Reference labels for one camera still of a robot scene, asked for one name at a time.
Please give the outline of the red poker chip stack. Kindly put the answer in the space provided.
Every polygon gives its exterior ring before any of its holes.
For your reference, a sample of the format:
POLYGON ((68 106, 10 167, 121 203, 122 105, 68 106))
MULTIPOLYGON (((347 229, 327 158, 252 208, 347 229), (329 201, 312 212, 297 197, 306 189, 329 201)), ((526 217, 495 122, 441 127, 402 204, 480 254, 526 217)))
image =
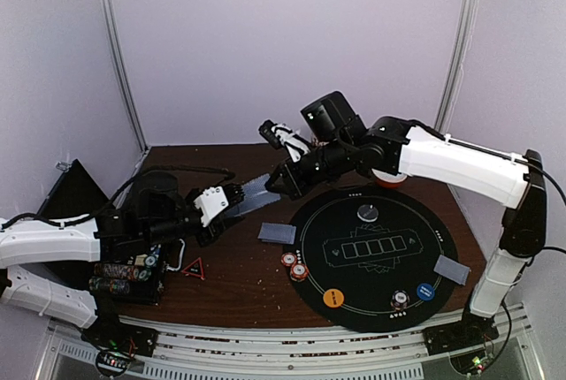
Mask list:
POLYGON ((284 253, 280 258, 281 263, 286 267, 292 267, 296 261, 296 255, 293 253, 284 253))

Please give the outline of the orange big blind button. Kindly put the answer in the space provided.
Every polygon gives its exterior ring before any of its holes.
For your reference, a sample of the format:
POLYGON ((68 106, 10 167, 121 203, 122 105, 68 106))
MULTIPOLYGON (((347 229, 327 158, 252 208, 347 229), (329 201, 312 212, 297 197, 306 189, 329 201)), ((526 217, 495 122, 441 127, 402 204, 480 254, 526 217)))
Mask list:
POLYGON ((323 302, 328 308, 340 308, 345 301, 344 293, 337 288, 329 288, 323 293, 323 302))

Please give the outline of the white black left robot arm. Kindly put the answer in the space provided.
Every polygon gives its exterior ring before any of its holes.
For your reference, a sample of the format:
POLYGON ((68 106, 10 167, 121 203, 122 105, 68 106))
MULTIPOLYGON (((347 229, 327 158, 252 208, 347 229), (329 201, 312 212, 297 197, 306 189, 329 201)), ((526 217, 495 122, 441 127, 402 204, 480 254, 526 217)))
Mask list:
POLYGON ((25 270, 35 262, 117 262, 153 246, 197 239, 208 246, 229 228, 225 213, 243 202, 242 186, 227 169, 158 165, 140 171, 109 199, 82 217, 49 219, 22 213, 1 222, 1 301, 74 325, 95 347, 122 351, 142 334, 119 320, 110 291, 68 288, 25 270))

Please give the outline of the blue small blind button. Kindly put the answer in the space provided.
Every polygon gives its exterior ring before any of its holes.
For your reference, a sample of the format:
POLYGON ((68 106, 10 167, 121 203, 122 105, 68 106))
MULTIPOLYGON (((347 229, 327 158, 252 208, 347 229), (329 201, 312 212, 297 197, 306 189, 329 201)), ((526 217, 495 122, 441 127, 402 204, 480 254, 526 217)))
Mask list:
POLYGON ((435 297, 435 288, 428 283, 421 283, 417 287, 417 297, 422 301, 431 301, 435 297))

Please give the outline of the single blue playing card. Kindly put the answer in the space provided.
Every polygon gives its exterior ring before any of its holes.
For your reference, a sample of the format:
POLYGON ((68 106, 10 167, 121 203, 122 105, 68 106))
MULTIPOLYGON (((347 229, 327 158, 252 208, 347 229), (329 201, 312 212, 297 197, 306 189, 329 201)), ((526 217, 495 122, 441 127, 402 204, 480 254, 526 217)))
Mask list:
POLYGON ((291 224, 263 224, 259 239, 263 242, 293 245, 296 227, 291 224))

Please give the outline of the blue playing card deck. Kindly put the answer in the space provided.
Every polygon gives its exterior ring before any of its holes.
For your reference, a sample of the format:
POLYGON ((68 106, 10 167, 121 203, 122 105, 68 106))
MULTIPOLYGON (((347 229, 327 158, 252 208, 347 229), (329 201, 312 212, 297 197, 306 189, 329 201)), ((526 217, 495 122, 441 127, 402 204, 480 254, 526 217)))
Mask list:
POLYGON ((230 208, 226 215, 228 217, 244 216, 250 212, 261 209, 267 205, 280 200, 280 195, 266 189, 265 183, 269 180, 270 174, 265 173, 242 186, 244 199, 233 208, 230 208))

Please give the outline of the clear dealer button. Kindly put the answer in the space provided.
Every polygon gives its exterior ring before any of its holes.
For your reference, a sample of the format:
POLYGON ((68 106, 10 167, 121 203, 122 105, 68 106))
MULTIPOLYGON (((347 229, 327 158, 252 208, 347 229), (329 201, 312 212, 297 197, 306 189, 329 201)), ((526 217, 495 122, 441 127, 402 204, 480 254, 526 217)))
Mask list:
POLYGON ((357 217, 365 223, 373 223, 379 218, 379 210, 372 204, 363 204, 357 209, 357 217))

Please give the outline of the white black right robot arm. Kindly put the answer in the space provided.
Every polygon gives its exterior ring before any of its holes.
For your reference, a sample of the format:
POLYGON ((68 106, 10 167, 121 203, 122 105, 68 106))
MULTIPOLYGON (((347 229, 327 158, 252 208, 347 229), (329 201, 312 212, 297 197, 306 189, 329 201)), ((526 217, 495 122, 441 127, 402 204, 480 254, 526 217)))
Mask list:
POLYGON ((486 333, 495 335, 495 314, 507 306, 525 269, 548 249, 547 188, 558 184, 545 171, 541 154, 462 141, 418 119, 384 116, 366 125, 340 91, 318 98, 301 114, 317 144, 284 123, 266 120, 258 128, 273 148, 287 152, 266 183, 271 192, 296 200, 355 171, 390 184, 430 179, 501 205, 497 242, 460 320, 424 332, 436 347, 471 346, 486 333))

